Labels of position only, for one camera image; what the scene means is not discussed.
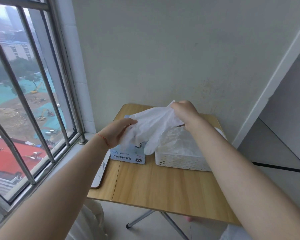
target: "window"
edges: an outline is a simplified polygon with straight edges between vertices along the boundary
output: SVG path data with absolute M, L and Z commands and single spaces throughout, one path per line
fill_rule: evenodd
M 84 130 L 54 3 L 0 0 L 0 222 Z

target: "hand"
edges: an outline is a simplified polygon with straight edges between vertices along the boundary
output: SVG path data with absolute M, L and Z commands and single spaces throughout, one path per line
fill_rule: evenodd
M 134 125 L 138 121 L 126 118 L 121 120 L 115 120 L 112 123 L 108 124 L 104 129 L 102 129 L 98 134 L 104 136 L 110 147 L 114 148 L 119 144 L 120 138 L 124 134 L 124 131 L 128 128 L 129 125 Z
M 185 128 L 196 118 L 200 118 L 200 114 L 190 101 L 175 102 L 171 105 L 176 116 L 185 124 Z

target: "dirt ground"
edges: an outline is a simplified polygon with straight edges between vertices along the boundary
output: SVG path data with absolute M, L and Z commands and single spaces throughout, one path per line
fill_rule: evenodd
M 30 108 L 37 109 L 46 103 L 50 103 L 50 98 L 48 93 L 38 92 L 35 94 L 28 93 L 25 94 Z M 56 94 L 54 94 L 56 103 L 58 99 Z M 49 127 L 44 127 L 45 120 L 36 120 L 40 129 L 53 129 Z M 7 102 L 0 104 L 0 124 L 3 126 L 5 131 L 11 138 L 16 138 L 22 141 L 30 141 L 35 144 L 41 144 L 39 139 L 35 139 L 35 130 L 26 114 L 19 98 L 14 98 Z M 63 137 L 60 131 L 57 135 L 51 136 L 50 141 L 59 142 Z

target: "white plastic basket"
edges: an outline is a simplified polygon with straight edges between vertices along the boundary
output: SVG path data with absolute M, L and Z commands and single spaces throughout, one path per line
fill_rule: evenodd
M 226 139 L 224 133 L 216 128 L 216 130 Z M 181 168 L 197 171 L 208 171 L 211 172 L 211 168 L 208 165 L 204 157 L 196 157 L 189 155 L 179 155 L 170 153 L 159 153 L 155 152 L 155 163 L 158 166 Z

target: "window bar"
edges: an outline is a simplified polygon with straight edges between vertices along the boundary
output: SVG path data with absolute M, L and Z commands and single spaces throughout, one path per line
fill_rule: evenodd
M 26 14 L 25 14 L 25 12 L 24 12 L 24 10 L 23 10 L 22 7 L 17 6 L 17 9 L 18 9 L 18 12 L 19 12 L 22 24 L 24 26 L 24 30 L 27 33 L 27 36 L 28 36 L 28 39 L 29 39 L 29 42 L 30 42 L 30 45 L 31 45 L 31 48 L 32 48 L 32 51 L 33 51 L 33 54 L 34 54 L 34 56 L 35 56 L 35 58 L 36 58 L 36 60 L 38 62 L 38 65 L 39 65 L 39 68 L 40 68 L 40 72 L 41 72 L 44 84 L 46 85 L 46 88 L 47 88 L 47 91 L 48 91 L 48 95 L 50 97 L 53 109 L 56 112 L 56 117 L 58 118 L 58 121 L 59 121 L 59 124 L 60 124 L 60 127 L 61 127 L 61 131 L 62 131 L 63 137 L 65 139 L 65 143 L 66 143 L 67 146 L 70 146 L 70 142 L 69 142 L 69 139 L 68 139 L 67 131 L 66 131 L 65 125 L 64 125 L 64 123 L 62 121 L 62 118 L 61 118 L 61 115 L 60 115 L 60 112 L 59 112 L 56 100 L 55 100 L 55 98 L 53 96 L 53 92 L 52 92 L 51 86 L 49 84 L 49 80 L 48 80 L 47 74 L 46 74 L 46 72 L 44 70 L 44 65 L 43 65 L 42 60 L 40 58 L 40 55 L 39 55 L 39 52 L 38 52 L 35 40 L 34 40 L 33 35 L 31 33 L 30 26 L 29 26 L 27 18 L 26 18 Z
M 27 99 L 24 96 L 23 91 L 20 88 L 18 80 L 17 80 L 17 78 L 16 78 L 16 76 L 15 76 L 15 74 L 14 74 L 12 68 L 11 68 L 11 65 L 10 65 L 10 63 L 9 63 L 9 61 L 8 61 L 5 53 L 4 53 L 4 50 L 3 50 L 2 46 L 1 46 L 1 44 L 0 44 L 0 60 L 1 60 L 2 64 L 3 64 L 3 66 L 4 66 L 4 69 L 6 70 L 6 72 L 8 74 L 8 76 L 9 76 L 12 84 L 13 84 L 13 87 L 16 90 L 16 93 L 17 93 L 17 95 L 18 95 L 18 97 L 19 97 L 19 99 L 21 101 L 21 104 L 22 104 L 25 112 L 27 113 L 27 115 L 28 115 L 28 117 L 29 117 L 29 119 L 31 121 L 32 126 L 34 127 L 34 129 L 35 129 L 35 131 L 36 131 L 36 133 L 37 133 L 37 135 L 38 135 L 38 137 L 40 139 L 41 144 L 43 145 L 43 147 L 44 147 L 44 149 L 45 149 L 45 151 L 46 151 L 46 153 L 48 155 L 49 160 L 52 163 L 54 163 L 55 160 L 53 158 L 53 155 L 52 155 L 52 153 L 51 153 L 51 151 L 50 151 L 50 149 L 48 147 L 48 144 L 47 144 L 46 140 L 44 139 L 44 136 L 43 136 L 43 134 L 42 134 L 42 132 L 40 130 L 40 127 L 39 127 L 38 123 L 36 122 L 36 118 L 34 117 L 32 111 L 30 109 L 30 106 L 28 105 Z
M 14 155 L 14 157 L 16 158 L 16 161 L 18 162 L 20 168 L 22 169 L 24 174 L 27 176 L 29 182 L 31 184 L 36 184 L 36 181 L 35 181 L 34 177 L 32 176 L 32 174 L 31 174 L 30 170 L 28 169 L 26 163 L 22 159 L 22 156 L 20 155 L 18 149 L 16 148 L 16 146 L 14 145 L 14 143 L 12 142 L 9 135 L 6 133 L 6 131 L 4 130 L 4 128 L 2 127 L 1 124 L 0 124 L 0 136 L 4 140 L 4 142 L 7 144 L 9 149 L 11 150 L 11 152 Z
M 0 5 L 7 6 L 21 6 L 23 8 L 30 8 L 36 10 L 48 11 L 48 5 L 46 3 L 34 0 L 0 0 Z
M 84 128 L 82 125 L 80 110 L 78 109 L 79 108 L 78 103 L 75 100 L 76 96 L 74 96 L 74 94 L 76 92 L 74 83 L 73 83 L 72 79 L 69 79 L 69 76 L 71 76 L 71 68 L 70 68 L 69 62 L 67 62 L 64 59 L 64 56 L 67 57 L 68 55 L 67 55 L 65 45 L 63 43 L 64 39 L 62 37 L 62 30 L 58 23 L 57 11 L 55 10 L 55 5 L 52 5 L 54 0 L 44 0 L 44 1 L 48 5 L 49 12 L 47 12 L 47 14 L 48 14 L 49 19 L 51 20 L 51 27 L 52 27 L 53 34 L 55 36 L 56 48 L 57 48 L 58 53 L 60 54 L 60 62 L 63 66 L 64 73 L 66 74 L 65 82 L 67 84 L 69 96 L 70 96 L 71 102 L 73 104 L 73 113 L 74 113 L 74 116 L 77 121 L 78 132 L 81 134 L 79 144 L 85 145 L 88 142 L 88 140 L 85 138 L 85 135 L 84 135 Z

